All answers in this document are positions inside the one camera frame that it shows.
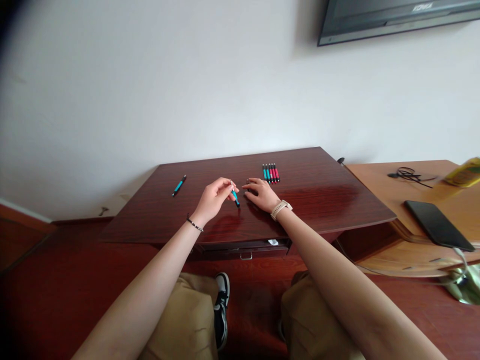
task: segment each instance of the bottle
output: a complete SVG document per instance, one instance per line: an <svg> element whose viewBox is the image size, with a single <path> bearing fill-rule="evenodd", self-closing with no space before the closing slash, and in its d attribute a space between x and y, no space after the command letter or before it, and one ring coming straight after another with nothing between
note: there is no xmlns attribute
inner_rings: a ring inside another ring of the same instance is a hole
<svg viewBox="0 0 480 360"><path fill-rule="evenodd" d="M478 183L480 181L480 156L467 160L445 176L443 180L461 188L469 188Z"/></svg>

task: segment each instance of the tv screen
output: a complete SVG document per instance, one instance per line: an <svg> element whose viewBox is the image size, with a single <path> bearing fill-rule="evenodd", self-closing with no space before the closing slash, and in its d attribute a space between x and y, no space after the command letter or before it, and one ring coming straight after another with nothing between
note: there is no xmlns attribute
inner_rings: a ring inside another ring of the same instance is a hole
<svg viewBox="0 0 480 360"><path fill-rule="evenodd" d="M480 0L330 0L318 46L480 19Z"/></svg>

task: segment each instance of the teal pen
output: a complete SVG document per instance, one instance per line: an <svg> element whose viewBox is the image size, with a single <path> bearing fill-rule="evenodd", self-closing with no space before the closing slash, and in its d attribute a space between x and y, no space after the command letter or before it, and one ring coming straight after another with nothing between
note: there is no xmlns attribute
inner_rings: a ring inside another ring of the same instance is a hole
<svg viewBox="0 0 480 360"><path fill-rule="evenodd" d="M179 182L178 185L176 186L175 190L173 190L173 194L172 194L173 197L179 192L179 189L180 189L180 187L182 186L182 184L184 183L184 181L185 181L186 178L187 178L187 175L183 175L183 177L181 178L180 182Z"/></svg>
<svg viewBox="0 0 480 360"><path fill-rule="evenodd" d="M234 186L234 182L232 180L230 180L230 184L232 186ZM235 188L233 188L231 190L231 193L233 194L233 196L235 197L235 204L236 204L236 207L239 208L240 207L240 203L239 203L239 198L237 197L237 193L235 192Z"/></svg>
<svg viewBox="0 0 480 360"><path fill-rule="evenodd" d="M266 178L267 178L267 181L268 183L270 184L270 171L268 169L268 165L265 165L265 172L266 172Z"/></svg>
<svg viewBox="0 0 480 360"><path fill-rule="evenodd" d="M265 170L265 164L262 164L261 168L263 169L263 180L267 181L267 171Z"/></svg>

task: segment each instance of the hand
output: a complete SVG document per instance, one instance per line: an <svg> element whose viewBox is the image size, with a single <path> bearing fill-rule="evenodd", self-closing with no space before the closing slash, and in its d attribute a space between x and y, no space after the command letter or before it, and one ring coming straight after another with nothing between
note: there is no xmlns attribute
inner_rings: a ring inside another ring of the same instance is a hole
<svg viewBox="0 0 480 360"><path fill-rule="evenodd" d="M230 180L224 177L219 177L210 185L207 185L190 219L203 228L207 222L219 213L225 199L235 201L232 189L235 189L236 193L240 191L235 183L232 186Z"/></svg>
<svg viewBox="0 0 480 360"><path fill-rule="evenodd" d="M245 192L246 198L263 211L271 214L275 207L281 202L277 194L272 190L269 183L264 180L254 177L251 177L248 180L250 180L251 183L243 185L241 188L255 190L258 193L258 196L247 191Z"/></svg>

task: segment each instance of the wristwatch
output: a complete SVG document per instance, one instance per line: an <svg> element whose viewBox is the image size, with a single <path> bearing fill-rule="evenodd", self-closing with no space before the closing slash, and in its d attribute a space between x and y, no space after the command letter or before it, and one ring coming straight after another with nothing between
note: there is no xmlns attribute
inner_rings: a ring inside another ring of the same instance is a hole
<svg viewBox="0 0 480 360"><path fill-rule="evenodd" d="M280 203L275 206L273 211L271 212L270 216L273 220L277 221L277 214L279 213L280 210L282 210L284 207L289 208L290 210L293 210L293 207L286 202L285 200L280 201Z"/></svg>

